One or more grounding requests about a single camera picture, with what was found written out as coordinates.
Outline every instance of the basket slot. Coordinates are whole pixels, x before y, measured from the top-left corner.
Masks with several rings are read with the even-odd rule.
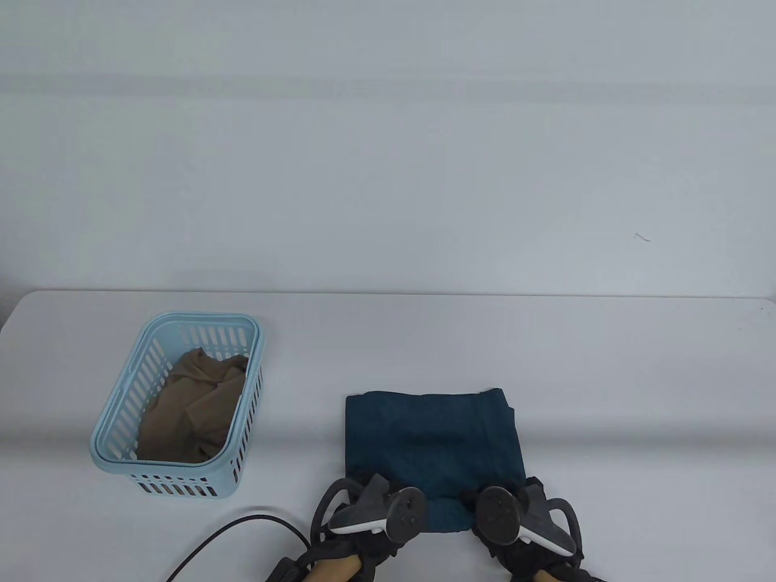
[[[151,357],[153,357],[154,360],[156,360],[157,365],[161,366],[161,357],[156,352],[153,345],[148,346],[148,353],[151,354]]]
[[[148,368],[151,369],[151,371],[154,373],[154,376],[156,376],[159,373],[159,368],[154,364],[154,360],[151,358],[151,354],[146,354],[145,361],[148,364]]]
[[[165,355],[165,350],[162,349],[161,344],[159,343],[158,339],[154,338],[154,340],[151,342],[151,345],[154,348],[156,348],[157,352],[159,352],[159,357],[160,358],[165,358],[165,359],[167,358],[167,356]]]

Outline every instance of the brown fabric in basket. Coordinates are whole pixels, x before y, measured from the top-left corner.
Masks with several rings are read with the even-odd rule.
[[[219,362],[201,348],[185,353],[140,420],[137,458],[191,463],[212,459],[227,442],[247,368],[243,355]]]

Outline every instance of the table surface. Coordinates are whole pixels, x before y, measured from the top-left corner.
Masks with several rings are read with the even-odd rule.
[[[143,324],[239,311],[267,337],[241,485],[157,498],[88,437]],[[609,580],[766,579],[776,567],[776,305],[766,300],[41,291],[0,332],[0,579],[163,580],[227,519],[307,528],[344,469],[345,396],[501,386],[529,474],[568,499]],[[179,580],[264,580],[278,525],[222,535]],[[377,580],[508,580],[468,533],[423,534]]]

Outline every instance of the folded towel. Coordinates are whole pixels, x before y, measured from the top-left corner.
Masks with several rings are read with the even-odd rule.
[[[368,392],[345,401],[345,472],[379,473],[428,499],[428,532],[462,532],[464,491],[525,482],[514,410],[500,388],[478,394]]]

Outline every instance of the black glove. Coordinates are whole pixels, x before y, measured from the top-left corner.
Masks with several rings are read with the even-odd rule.
[[[361,560],[361,570],[351,578],[352,582],[372,582],[375,577],[375,568],[385,562],[391,556],[404,547],[388,539],[385,532],[373,534],[371,532],[359,532],[347,535],[326,534],[326,539],[315,546],[316,554],[322,556],[318,559],[346,558],[358,556]]]
[[[591,576],[587,570],[574,568],[566,562],[548,566],[544,571],[560,580],[560,582],[605,582],[601,578]]]
[[[403,543],[391,541],[385,532],[373,534],[371,532],[359,532],[354,534],[337,535],[329,531],[327,526],[321,525],[323,514],[330,499],[342,490],[348,491],[351,502],[359,498],[364,487],[372,479],[371,474],[364,473],[355,479],[339,480],[332,484],[313,516],[313,525],[310,528],[310,541],[313,548],[306,554],[307,560],[337,559],[348,556],[358,556],[361,560],[361,570],[351,579],[354,582],[372,582],[375,577],[375,568],[385,562],[391,556],[395,556]],[[391,481],[389,494],[402,489],[400,483]],[[345,507],[340,505],[337,511]]]
[[[530,483],[531,480],[539,483],[535,477],[530,477],[527,483]],[[516,497],[520,495],[520,488],[515,484],[508,483],[507,485],[502,485],[502,487],[508,489]],[[478,495],[479,492],[467,491],[461,496],[464,506],[472,513],[475,511]],[[537,572],[540,570],[549,571],[553,566],[568,566],[570,570],[577,570],[577,568],[569,565],[567,560],[571,563],[579,564],[584,558],[580,549],[577,550],[577,554],[572,559],[567,559],[541,547],[539,544],[527,544],[519,539],[509,546],[500,546],[486,538],[477,527],[476,522],[472,527],[472,533],[487,547],[490,557],[496,558],[512,574],[511,582],[530,582]],[[569,579],[564,582],[577,582],[577,580]]]

